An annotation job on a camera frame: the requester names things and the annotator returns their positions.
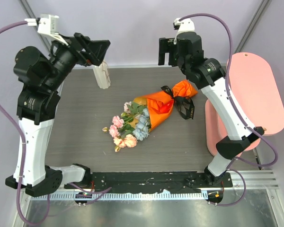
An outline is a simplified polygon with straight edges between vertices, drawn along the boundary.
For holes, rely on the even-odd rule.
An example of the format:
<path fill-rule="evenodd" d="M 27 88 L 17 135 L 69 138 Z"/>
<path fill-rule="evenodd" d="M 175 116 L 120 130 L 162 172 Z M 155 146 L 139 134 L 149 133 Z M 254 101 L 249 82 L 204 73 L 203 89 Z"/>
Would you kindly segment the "black ribbon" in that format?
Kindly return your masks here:
<path fill-rule="evenodd" d="M 176 109 L 183 119 L 187 120 L 194 118 L 195 105 L 190 97 L 174 96 L 172 89 L 168 86 L 162 86 L 161 90 L 172 98 L 173 104 L 176 105 Z"/>

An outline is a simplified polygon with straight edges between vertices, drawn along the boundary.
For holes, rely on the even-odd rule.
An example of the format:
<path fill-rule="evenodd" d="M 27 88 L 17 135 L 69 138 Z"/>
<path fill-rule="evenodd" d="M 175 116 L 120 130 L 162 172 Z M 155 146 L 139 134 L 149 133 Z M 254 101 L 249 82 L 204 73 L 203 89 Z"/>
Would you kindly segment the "orange wrapping paper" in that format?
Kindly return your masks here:
<path fill-rule="evenodd" d="M 174 96 L 188 96 L 191 99 L 198 93 L 198 91 L 193 88 L 188 80 L 178 82 L 173 88 L 170 89 L 172 89 Z M 149 110 L 151 120 L 151 130 L 154 130 L 157 126 L 169 118 L 173 109 L 176 109 L 176 105 L 173 104 L 172 98 L 162 90 L 136 98 L 147 99 L 147 108 Z"/>

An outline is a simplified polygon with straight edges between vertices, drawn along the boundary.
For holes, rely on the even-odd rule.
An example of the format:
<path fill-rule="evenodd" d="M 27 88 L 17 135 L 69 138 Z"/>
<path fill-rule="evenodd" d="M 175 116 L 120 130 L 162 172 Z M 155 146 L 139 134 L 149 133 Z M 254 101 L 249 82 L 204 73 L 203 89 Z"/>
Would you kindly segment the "artificial flower bunch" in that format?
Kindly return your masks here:
<path fill-rule="evenodd" d="M 134 148 L 139 141 L 148 138 L 151 131 L 150 113 L 146 98 L 136 98 L 124 103 L 120 115 L 112 118 L 111 125 L 104 127 L 103 132 L 113 138 L 115 152 L 123 148 Z"/>

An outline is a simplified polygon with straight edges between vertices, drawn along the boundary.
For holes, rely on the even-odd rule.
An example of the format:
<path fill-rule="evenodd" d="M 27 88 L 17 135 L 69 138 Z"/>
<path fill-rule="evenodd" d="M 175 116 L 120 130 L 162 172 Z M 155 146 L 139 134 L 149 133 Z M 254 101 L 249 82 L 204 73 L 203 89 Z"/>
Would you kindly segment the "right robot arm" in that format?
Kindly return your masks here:
<path fill-rule="evenodd" d="M 202 39 L 195 32 L 184 32 L 176 38 L 159 39 L 158 64 L 165 64 L 165 54 L 169 54 L 168 64 L 179 67 L 186 78 L 208 98 L 222 119 L 227 136 L 216 144 L 217 154 L 204 170 L 204 181 L 214 187 L 222 180 L 231 161 L 251 143 L 255 142 L 264 129 L 245 126 L 231 105 L 229 86 L 225 84 L 226 73 L 214 58 L 204 57 Z"/>

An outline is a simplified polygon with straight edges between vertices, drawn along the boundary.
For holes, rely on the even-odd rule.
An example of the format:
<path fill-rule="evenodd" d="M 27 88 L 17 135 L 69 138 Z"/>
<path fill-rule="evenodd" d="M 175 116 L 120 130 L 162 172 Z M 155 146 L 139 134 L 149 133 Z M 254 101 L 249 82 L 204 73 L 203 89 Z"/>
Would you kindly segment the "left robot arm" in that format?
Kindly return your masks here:
<path fill-rule="evenodd" d="M 61 41 L 52 41 L 48 57 L 33 46 L 16 54 L 13 71 L 23 83 L 17 105 L 17 126 L 21 135 L 17 167 L 6 179 L 7 186 L 24 189 L 32 197 L 54 193 L 70 183 L 82 189 L 90 186 L 89 167 L 80 164 L 47 166 L 45 155 L 61 98 L 58 88 L 75 65 L 99 66 L 109 46 L 109 40 L 93 41 L 75 33 Z"/>

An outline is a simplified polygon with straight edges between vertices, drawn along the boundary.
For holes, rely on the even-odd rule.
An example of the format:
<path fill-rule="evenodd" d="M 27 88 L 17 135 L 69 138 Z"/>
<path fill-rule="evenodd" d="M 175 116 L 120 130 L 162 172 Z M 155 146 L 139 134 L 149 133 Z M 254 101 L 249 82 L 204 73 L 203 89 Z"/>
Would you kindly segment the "white ribbed vase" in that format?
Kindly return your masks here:
<path fill-rule="evenodd" d="M 102 61 L 99 66 L 94 66 L 93 72 L 99 88 L 107 89 L 110 87 L 111 81 L 109 77 L 108 64 L 105 61 Z"/>

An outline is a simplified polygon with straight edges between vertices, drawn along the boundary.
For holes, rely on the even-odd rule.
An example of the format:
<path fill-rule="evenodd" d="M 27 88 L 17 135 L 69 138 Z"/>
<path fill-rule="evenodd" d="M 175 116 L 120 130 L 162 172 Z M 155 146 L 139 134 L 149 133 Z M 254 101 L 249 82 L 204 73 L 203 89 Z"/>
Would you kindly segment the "pink two-tier shelf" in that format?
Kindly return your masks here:
<path fill-rule="evenodd" d="M 253 53 L 236 53 L 232 56 L 229 76 L 238 103 L 255 126 L 266 130 L 264 136 L 275 135 L 284 129 L 284 105 L 272 69 L 265 59 Z M 227 131 L 209 100 L 205 102 L 204 112 L 207 147 L 215 156 L 216 143 L 227 135 Z"/>

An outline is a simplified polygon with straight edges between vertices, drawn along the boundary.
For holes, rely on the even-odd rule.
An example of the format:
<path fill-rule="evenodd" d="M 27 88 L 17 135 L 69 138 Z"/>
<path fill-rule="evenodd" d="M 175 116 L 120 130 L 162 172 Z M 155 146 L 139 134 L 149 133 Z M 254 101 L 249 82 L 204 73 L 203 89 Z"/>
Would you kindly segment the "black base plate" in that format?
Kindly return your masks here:
<path fill-rule="evenodd" d="M 197 171 L 177 172 L 93 172 L 81 188 L 93 187 L 96 192 L 111 187 L 110 193 L 154 194 L 164 190 L 175 193 L 197 193 L 202 188 L 231 188 L 230 173 L 210 181 L 205 173 Z"/>

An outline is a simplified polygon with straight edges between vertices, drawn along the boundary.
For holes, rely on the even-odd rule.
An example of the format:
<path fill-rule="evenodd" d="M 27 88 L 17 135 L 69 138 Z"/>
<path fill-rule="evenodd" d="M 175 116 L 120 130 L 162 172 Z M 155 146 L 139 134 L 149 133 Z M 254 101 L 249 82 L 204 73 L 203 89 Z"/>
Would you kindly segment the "aluminium rail frame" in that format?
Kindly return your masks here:
<path fill-rule="evenodd" d="M 284 227 L 284 203 L 270 170 L 230 173 L 231 188 L 197 193 L 96 192 L 64 185 L 50 196 L 21 191 L 27 222 L 16 227 Z"/>

